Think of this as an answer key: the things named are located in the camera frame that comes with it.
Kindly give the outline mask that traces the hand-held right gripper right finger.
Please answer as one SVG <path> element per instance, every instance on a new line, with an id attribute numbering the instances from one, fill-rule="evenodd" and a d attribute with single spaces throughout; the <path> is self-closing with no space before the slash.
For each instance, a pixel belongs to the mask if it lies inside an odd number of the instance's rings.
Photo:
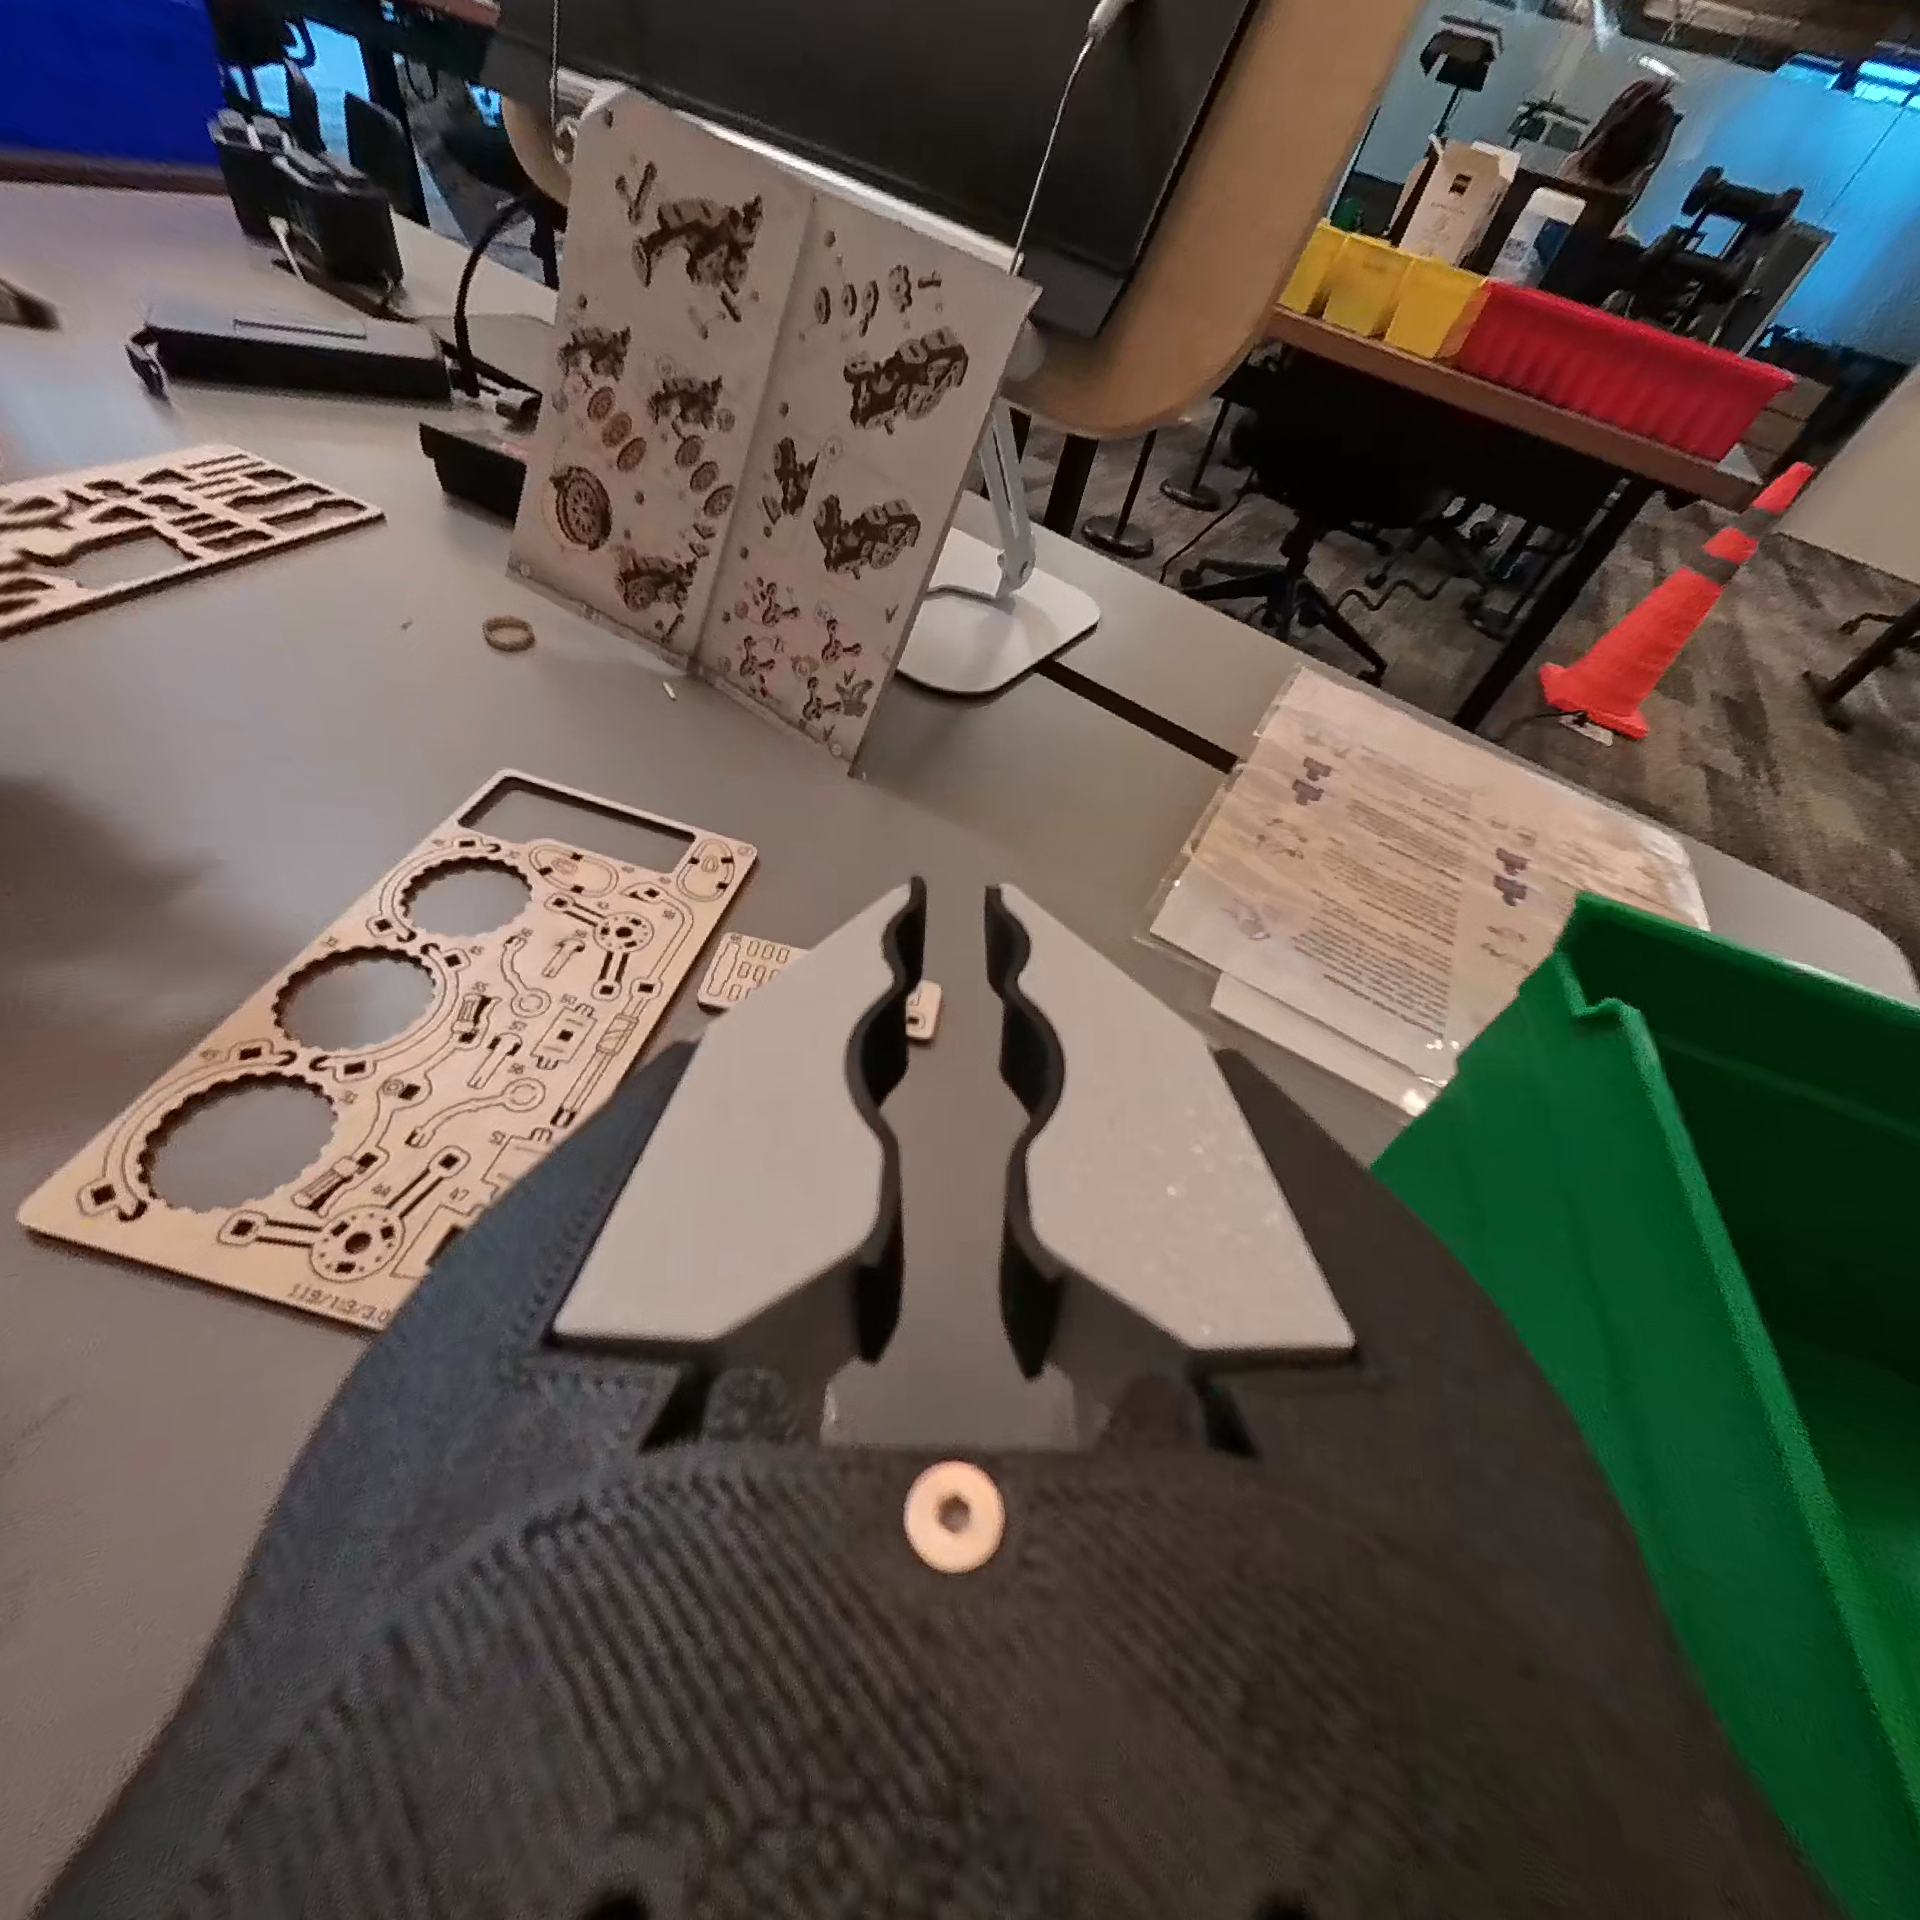
<path id="1" fill-rule="evenodd" d="M 1016 885 L 983 903 L 1007 1162 L 1000 1318 L 1025 1376 L 1342 1362 L 1356 1332 L 1225 1057 Z"/>

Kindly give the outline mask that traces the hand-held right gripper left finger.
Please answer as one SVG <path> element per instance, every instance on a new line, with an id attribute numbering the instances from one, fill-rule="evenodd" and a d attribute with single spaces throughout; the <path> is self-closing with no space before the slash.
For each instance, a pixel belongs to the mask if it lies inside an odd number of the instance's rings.
<path id="1" fill-rule="evenodd" d="M 712 1369 L 876 1362 L 903 1301 L 900 1150 L 928 889 L 912 878 L 688 1050 L 551 1332 Z"/>

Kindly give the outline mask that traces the grey desk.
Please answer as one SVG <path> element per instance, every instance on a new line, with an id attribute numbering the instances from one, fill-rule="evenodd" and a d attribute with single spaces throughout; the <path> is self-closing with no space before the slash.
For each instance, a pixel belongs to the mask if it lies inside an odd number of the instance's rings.
<path id="1" fill-rule="evenodd" d="M 390 522 L 6 641 L 6 1216 L 516 767 L 759 848 L 831 937 L 928 881 L 882 1109 L 903 1318 L 801 1369 L 554 1321 L 688 1050 L 362 1337 L 6 1225 L 6 1903 L 28 1914 L 1830 1914 L 1548 1381 L 1257 1066 L 1356 1362 L 1016 1447 L 1017 1104 L 982 897 L 1127 975 L 1198 775 L 1065 692 L 906 692 L 847 777 L 504 572 L 376 405 L 258 439 Z"/>

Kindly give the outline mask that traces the office desk with bins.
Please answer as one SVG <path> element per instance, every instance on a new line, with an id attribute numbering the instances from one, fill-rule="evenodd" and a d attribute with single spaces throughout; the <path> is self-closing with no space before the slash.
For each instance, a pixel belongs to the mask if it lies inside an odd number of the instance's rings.
<path id="1" fill-rule="evenodd" d="M 1635 437 L 1614 423 L 1503 388 L 1452 362 L 1425 360 L 1284 306 L 1266 319 L 1265 338 L 1596 461 L 1617 480 L 1617 488 L 1583 526 L 1572 549 L 1558 569 L 1544 575 L 1526 616 L 1504 638 L 1496 660 L 1454 708 L 1456 728 L 1480 730 L 1522 672 L 1544 657 L 1558 624 L 1572 609 L 1577 597 L 1614 554 L 1625 530 L 1657 494 L 1679 505 L 1705 500 L 1723 511 L 1745 511 L 1763 492 L 1760 474 L 1740 448 L 1720 463 L 1711 463 L 1680 448 Z"/>

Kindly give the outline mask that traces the small wooden panel piece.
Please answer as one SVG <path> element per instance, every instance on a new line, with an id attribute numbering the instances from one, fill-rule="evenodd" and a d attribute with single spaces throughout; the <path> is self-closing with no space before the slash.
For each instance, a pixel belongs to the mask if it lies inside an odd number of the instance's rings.
<path id="1" fill-rule="evenodd" d="M 718 937 L 707 972 L 696 990 L 697 1005 L 723 1014 L 756 993 L 762 985 L 808 956 L 804 945 L 728 929 Z"/>

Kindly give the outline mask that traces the wooden sheet with round holes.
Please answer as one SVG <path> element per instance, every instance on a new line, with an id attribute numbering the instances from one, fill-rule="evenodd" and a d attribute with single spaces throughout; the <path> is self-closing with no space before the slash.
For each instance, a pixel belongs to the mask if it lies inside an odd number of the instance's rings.
<path id="1" fill-rule="evenodd" d="M 602 1113 L 756 850 L 496 775 L 19 1206 L 19 1225 L 385 1329 Z"/>

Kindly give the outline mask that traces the shiny plastic document sleeve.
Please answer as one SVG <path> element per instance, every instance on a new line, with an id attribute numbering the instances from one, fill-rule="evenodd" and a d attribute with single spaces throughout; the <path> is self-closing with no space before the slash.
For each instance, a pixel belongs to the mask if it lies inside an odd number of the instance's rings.
<path id="1" fill-rule="evenodd" d="M 1711 926 L 1666 829 L 1305 665 L 1146 933 L 1217 1014 L 1418 1117 L 1580 896 Z"/>

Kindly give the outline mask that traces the green plastic bin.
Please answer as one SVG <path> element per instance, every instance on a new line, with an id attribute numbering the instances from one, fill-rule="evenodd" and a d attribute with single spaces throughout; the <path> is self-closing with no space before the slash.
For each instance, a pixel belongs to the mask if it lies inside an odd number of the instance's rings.
<path id="1" fill-rule="evenodd" d="M 1575 1414 L 1841 1909 L 1915 1914 L 1915 1005 L 1583 896 L 1376 1177 Z"/>

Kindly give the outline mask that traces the black swivel office chair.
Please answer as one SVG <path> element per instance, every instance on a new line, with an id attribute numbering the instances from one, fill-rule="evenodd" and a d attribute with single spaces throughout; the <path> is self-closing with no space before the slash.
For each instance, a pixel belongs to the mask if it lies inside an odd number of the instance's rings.
<path id="1" fill-rule="evenodd" d="M 1227 396 L 1251 408 L 1238 433 L 1247 492 L 1292 513 L 1276 561 L 1198 560 L 1180 589 L 1203 602 L 1257 600 L 1280 639 L 1327 632 L 1385 678 L 1385 657 L 1310 578 L 1312 551 L 1337 532 L 1411 528 L 1442 484 L 1450 408 L 1423 393 L 1308 352 L 1247 362 Z"/>

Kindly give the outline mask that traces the printed instruction booklet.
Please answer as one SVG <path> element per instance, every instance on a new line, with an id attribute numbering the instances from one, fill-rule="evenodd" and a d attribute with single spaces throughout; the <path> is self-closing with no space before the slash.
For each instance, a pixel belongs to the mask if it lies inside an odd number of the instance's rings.
<path id="1" fill-rule="evenodd" d="M 1041 293 L 620 89 L 511 569 L 851 769 Z"/>

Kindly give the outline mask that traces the orange traffic cone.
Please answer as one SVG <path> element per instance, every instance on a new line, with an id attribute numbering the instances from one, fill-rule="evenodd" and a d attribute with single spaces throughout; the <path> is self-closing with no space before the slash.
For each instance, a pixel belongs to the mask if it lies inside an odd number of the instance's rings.
<path id="1" fill-rule="evenodd" d="M 1643 740 L 1647 700 L 1815 472 L 1814 463 L 1788 465 L 1585 656 L 1544 663 L 1538 680 L 1548 711 L 1571 727 Z"/>

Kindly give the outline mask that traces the wooden sheet with empty cutouts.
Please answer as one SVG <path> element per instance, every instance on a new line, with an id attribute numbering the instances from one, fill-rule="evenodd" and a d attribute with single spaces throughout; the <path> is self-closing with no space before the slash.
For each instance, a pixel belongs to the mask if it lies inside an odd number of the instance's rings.
<path id="1" fill-rule="evenodd" d="M 2 638 L 382 522 L 382 510 L 222 444 L 2 486 Z"/>

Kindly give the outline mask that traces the red plastic bin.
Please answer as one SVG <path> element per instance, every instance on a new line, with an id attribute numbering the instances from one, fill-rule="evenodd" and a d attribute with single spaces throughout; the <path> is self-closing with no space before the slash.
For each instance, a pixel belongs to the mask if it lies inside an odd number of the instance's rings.
<path id="1" fill-rule="evenodd" d="M 1708 461 L 1795 384 L 1753 356 L 1500 279 L 1482 284 L 1442 356 L 1464 374 Z"/>

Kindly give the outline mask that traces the black flat device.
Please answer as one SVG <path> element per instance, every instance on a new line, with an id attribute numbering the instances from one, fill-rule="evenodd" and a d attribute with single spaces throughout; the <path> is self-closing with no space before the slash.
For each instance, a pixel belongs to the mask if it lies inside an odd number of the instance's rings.
<path id="1" fill-rule="evenodd" d="M 154 396 L 185 381 L 358 399 L 454 398 L 436 336 L 399 319 L 219 314 L 192 306 L 156 306 L 129 336 L 126 350 Z"/>

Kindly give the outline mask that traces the monitor with silver stand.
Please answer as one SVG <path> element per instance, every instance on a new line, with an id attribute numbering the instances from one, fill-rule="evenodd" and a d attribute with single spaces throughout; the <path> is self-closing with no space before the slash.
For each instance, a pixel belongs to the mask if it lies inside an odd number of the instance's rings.
<path id="1" fill-rule="evenodd" d="M 570 202 L 646 98 L 1039 288 L 897 676 L 991 697 L 1098 628 L 1039 569 L 1010 407 L 1110 440 L 1257 343 L 1418 4 L 498 4 L 484 81 Z"/>

